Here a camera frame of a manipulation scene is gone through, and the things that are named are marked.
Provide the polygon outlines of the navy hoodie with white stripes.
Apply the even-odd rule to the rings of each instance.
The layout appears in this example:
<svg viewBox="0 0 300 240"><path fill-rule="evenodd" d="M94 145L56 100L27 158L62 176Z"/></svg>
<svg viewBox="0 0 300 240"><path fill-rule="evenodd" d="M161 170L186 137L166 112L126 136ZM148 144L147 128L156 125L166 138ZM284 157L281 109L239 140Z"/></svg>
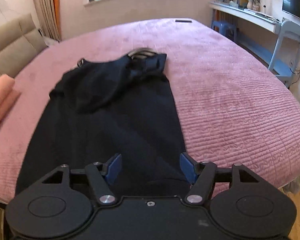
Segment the navy hoodie with white stripes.
<svg viewBox="0 0 300 240"><path fill-rule="evenodd" d="M122 156L117 195L184 196L186 151L166 54L135 50L110 62L79 61L50 92L17 179L21 193L56 167L82 169Z"/></svg>

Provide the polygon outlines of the pink quilted bedspread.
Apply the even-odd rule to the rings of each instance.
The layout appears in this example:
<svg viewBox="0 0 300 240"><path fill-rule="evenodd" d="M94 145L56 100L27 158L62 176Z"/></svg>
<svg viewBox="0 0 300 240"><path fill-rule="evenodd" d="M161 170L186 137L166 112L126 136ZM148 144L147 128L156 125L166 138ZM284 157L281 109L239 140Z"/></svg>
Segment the pink quilted bedspread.
<svg viewBox="0 0 300 240"><path fill-rule="evenodd" d="M167 54L165 74L187 152L221 167L241 163L282 187L300 175L300 103L257 59L216 31L173 18L139 21L65 40L16 77L19 99L0 128L0 202L14 196L24 155L63 73L84 58L110 61L149 47Z"/></svg>

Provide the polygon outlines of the blue plastic stool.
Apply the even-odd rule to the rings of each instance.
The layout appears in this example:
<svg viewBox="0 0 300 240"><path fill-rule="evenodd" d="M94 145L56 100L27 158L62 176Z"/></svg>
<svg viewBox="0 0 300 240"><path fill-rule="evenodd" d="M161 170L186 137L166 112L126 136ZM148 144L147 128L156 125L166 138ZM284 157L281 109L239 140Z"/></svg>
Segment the blue plastic stool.
<svg viewBox="0 0 300 240"><path fill-rule="evenodd" d="M237 27L229 22L226 21L217 21L213 20L211 23L211 29L215 30L215 28L218 29L218 32L231 39L233 42L237 43Z"/></svg>

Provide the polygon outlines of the white box near headboard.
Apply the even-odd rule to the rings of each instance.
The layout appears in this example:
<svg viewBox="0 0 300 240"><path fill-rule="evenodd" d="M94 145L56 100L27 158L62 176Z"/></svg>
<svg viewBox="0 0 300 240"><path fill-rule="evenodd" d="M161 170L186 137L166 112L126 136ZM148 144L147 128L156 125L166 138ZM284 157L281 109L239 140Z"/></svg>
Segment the white box near headboard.
<svg viewBox="0 0 300 240"><path fill-rule="evenodd" d="M54 40L54 39L46 37L46 36L43 36L43 40L48 47L59 44L59 42L57 40Z"/></svg>

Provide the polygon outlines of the black remote on bed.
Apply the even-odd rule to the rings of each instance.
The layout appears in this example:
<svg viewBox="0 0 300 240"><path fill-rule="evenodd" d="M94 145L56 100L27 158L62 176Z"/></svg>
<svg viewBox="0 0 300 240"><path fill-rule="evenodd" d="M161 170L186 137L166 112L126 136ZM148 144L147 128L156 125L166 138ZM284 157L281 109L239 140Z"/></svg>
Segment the black remote on bed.
<svg viewBox="0 0 300 240"><path fill-rule="evenodd" d="M192 23L192 20L181 20L181 19L176 19L175 22L177 22L177 23Z"/></svg>

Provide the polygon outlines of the beige upholstered headboard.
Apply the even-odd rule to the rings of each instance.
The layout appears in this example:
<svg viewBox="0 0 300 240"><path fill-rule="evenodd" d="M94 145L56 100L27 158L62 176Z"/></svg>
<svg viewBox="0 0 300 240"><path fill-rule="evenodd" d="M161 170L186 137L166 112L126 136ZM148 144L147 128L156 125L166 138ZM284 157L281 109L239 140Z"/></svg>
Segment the beige upholstered headboard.
<svg viewBox="0 0 300 240"><path fill-rule="evenodd" d="M16 77L47 45L31 14L0 26L0 76Z"/></svg>

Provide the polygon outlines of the light blue chair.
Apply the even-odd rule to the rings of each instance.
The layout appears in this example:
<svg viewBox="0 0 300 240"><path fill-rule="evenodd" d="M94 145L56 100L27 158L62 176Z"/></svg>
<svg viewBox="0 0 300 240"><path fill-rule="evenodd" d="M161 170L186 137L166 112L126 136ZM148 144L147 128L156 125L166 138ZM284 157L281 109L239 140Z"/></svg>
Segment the light blue chair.
<svg viewBox="0 0 300 240"><path fill-rule="evenodd" d="M268 70L289 88L293 83L300 61L300 25L284 20L270 59Z"/></svg>

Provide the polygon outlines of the left beige orange curtain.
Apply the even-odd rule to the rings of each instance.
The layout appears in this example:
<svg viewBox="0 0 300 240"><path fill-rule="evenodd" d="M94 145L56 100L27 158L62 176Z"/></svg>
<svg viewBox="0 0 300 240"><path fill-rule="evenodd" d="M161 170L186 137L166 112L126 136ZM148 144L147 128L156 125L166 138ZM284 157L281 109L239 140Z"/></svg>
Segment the left beige orange curtain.
<svg viewBox="0 0 300 240"><path fill-rule="evenodd" d="M60 0L33 0L43 33L61 41Z"/></svg>

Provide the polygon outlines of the white wall desk shelf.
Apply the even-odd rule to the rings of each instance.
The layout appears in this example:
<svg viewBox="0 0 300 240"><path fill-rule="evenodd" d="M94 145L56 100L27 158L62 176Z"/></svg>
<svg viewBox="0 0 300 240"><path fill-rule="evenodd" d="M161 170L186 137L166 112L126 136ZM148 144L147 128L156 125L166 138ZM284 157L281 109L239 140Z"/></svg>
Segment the white wall desk shelf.
<svg viewBox="0 0 300 240"><path fill-rule="evenodd" d="M255 13L249 12L244 9L232 7L232 6L226 5L224 3L210 2L209 6L214 11L217 10L217 11L224 12L224 13L227 13L232 16L236 16L237 18L244 19L244 20L251 22L255 25L258 25L274 34L279 34L279 32L280 32L281 22L269 20L263 16L258 16Z"/></svg>

